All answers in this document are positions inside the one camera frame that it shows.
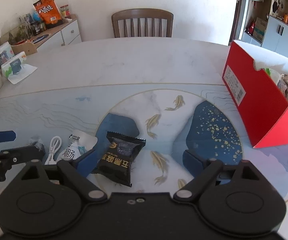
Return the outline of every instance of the black snack package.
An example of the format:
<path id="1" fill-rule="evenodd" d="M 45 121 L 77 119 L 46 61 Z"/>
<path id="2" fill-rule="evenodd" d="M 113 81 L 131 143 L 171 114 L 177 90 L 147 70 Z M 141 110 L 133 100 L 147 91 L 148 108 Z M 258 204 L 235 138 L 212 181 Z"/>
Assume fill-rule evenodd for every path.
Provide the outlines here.
<path id="1" fill-rule="evenodd" d="M 146 140 L 114 132 L 107 132 L 106 138 L 111 145 L 92 173 L 102 174 L 111 181 L 132 187 L 131 163 L 145 146 Z"/>

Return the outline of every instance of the fish tank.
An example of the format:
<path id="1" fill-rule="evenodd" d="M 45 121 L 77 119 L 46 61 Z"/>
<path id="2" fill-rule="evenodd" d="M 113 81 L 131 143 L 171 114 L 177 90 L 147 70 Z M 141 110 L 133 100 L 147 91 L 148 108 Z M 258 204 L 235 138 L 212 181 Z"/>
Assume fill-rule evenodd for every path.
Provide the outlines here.
<path id="1" fill-rule="evenodd" d="M 0 23 L 0 46 L 5 42 L 18 45 L 30 38 L 29 30 L 18 14 L 12 15 L 7 21 Z"/>

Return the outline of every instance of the white label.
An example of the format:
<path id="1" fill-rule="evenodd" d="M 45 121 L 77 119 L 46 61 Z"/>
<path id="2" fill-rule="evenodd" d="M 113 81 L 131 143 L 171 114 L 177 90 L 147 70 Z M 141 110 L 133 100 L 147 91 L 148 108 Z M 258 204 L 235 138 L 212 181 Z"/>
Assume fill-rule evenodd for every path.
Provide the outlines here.
<path id="1" fill-rule="evenodd" d="M 225 74 L 224 74 L 224 80 L 226 81 L 229 90 L 231 90 L 231 93 L 239 106 L 242 102 L 246 92 L 244 88 L 242 87 L 242 84 L 238 81 L 236 75 L 231 70 L 229 66 L 227 66 Z"/>

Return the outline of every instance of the chair backrest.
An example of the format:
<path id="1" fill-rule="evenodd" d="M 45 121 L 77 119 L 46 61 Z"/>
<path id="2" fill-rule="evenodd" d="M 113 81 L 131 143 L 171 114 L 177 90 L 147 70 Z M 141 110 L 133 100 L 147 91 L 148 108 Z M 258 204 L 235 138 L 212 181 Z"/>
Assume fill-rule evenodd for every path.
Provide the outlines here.
<path id="1" fill-rule="evenodd" d="M 36 49 L 34 43 L 31 41 L 26 41 L 22 44 L 14 45 L 11 47 L 12 47 L 12 50 L 13 50 L 15 55 L 19 54 L 22 51 L 25 51 L 26 56 L 34 54 L 37 52 L 37 49 Z"/>
<path id="2" fill-rule="evenodd" d="M 148 18 L 152 19 L 152 31 L 151 36 L 155 36 L 155 19 L 159 19 L 159 28 L 158 28 L 158 36 L 162 37 L 162 19 L 167 20 L 166 26 L 166 37 L 172 37 L 172 29 L 173 29 L 173 18 L 174 15 L 168 11 L 159 10 L 159 9 L 129 9 L 117 12 L 112 15 L 112 24 L 115 38 L 120 38 L 120 31 L 118 27 L 118 21 L 124 21 L 124 37 L 127 37 L 127 24 L 126 20 L 131 20 L 131 37 L 135 36 L 134 33 L 134 21 L 133 19 L 137 19 L 137 35 L 141 37 L 141 18 L 145 19 L 144 24 L 144 35 L 148 37 Z"/>

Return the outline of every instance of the cardboard box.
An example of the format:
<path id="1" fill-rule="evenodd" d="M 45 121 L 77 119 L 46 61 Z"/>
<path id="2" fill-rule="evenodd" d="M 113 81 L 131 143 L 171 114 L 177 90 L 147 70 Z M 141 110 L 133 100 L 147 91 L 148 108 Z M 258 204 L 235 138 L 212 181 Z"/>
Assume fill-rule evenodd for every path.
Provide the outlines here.
<path id="1" fill-rule="evenodd" d="M 263 41 L 265 30 L 266 30 L 267 22 L 263 21 L 262 19 L 258 18 L 255 22 L 253 37 L 258 39 L 260 42 Z"/>
<path id="2" fill-rule="evenodd" d="M 222 78 L 254 148 L 288 144 L 288 102 L 261 69 L 265 67 L 288 74 L 288 58 L 242 41 L 232 42 Z"/>

